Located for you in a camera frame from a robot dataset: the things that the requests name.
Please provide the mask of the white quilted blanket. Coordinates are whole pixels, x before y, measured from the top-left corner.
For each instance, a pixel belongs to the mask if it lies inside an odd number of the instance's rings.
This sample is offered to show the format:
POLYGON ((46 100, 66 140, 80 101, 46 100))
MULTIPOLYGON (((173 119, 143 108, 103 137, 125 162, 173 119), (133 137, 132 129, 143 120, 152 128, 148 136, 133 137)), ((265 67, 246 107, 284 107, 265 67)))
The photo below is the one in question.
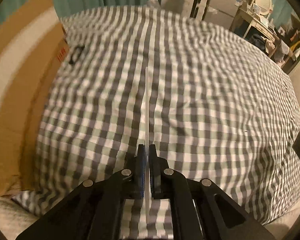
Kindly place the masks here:
POLYGON ((0 231, 7 239, 16 239, 37 220, 38 217, 27 212, 14 201, 0 197, 0 231))

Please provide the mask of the checkered bed sheet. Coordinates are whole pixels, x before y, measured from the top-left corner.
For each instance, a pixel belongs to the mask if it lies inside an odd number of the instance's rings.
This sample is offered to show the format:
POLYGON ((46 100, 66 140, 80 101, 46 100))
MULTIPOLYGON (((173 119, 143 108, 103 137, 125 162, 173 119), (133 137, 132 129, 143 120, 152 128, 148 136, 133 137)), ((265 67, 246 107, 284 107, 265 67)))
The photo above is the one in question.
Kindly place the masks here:
POLYGON ((277 64, 218 25, 148 6, 62 24, 74 63, 62 63, 51 87, 36 190, 18 204, 43 215, 82 181, 122 169, 148 135, 171 168, 211 179, 283 238, 300 213, 300 107, 277 64))

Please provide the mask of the brown cardboard box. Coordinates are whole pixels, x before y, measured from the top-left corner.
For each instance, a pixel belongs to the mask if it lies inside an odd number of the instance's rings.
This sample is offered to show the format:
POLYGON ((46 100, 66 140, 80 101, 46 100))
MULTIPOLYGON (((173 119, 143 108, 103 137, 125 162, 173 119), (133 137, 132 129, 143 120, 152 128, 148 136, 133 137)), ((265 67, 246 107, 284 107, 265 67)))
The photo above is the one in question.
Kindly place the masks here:
POLYGON ((38 129, 68 51, 53 0, 29 0, 0 26, 0 196, 34 189, 38 129))

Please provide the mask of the white dressing table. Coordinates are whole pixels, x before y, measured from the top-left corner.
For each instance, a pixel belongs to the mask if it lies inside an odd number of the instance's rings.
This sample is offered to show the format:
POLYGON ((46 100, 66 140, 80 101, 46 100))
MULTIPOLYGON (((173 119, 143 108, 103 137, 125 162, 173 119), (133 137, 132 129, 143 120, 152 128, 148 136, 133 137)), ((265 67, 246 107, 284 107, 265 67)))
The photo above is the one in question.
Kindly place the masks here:
POLYGON ((276 35, 275 31, 270 30, 265 24, 263 24, 260 20, 260 17, 257 16, 255 13, 247 10, 244 10, 242 8, 239 8, 236 16, 234 17, 234 20, 231 24, 230 30, 232 32, 235 31, 236 28, 238 28, 243 22, 248 22, 249 25, 246 29, 246 31, 243 34, 243 38, 246 38, 247 34, 249 33, 249 30, 251 27, 254 27, 257 29, 263 36, 265 36, 267 39, 271 40, 274 44, 274 49, 268 54, 269 57, 272 57, 277 50, 278 46, 280 45, 280 39, 276 35))

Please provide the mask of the grey mini fridge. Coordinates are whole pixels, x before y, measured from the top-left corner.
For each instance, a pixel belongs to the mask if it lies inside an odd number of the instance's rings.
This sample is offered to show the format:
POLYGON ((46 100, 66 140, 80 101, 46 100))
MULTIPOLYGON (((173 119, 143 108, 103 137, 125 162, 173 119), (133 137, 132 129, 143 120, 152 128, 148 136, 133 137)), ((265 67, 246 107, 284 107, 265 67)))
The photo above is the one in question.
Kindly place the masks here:
POLYGON ((230 29, 242 0, 207 0, 203 21, 230 29))

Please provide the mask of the white suitcase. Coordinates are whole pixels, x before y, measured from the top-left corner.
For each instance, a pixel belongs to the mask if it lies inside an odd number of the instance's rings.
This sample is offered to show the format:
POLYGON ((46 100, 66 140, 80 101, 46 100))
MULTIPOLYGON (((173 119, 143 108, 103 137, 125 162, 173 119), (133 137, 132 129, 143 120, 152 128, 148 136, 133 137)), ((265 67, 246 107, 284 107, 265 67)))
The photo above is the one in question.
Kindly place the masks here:
POLYGON ((186 18, 201 21, 204 16, 208 0, 167 0, 163 4, 165 10, 180 14, 186 18))

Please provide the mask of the round vanity mirror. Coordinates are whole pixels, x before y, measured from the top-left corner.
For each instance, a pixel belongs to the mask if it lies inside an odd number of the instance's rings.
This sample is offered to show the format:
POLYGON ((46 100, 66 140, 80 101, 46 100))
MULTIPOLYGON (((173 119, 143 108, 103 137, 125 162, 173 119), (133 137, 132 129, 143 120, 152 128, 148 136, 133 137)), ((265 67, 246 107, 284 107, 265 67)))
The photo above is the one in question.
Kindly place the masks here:
POLYGON ((272 0, 254 0, 254 4, 260 8, 260 15, 266 16, 273 8, 272 0))

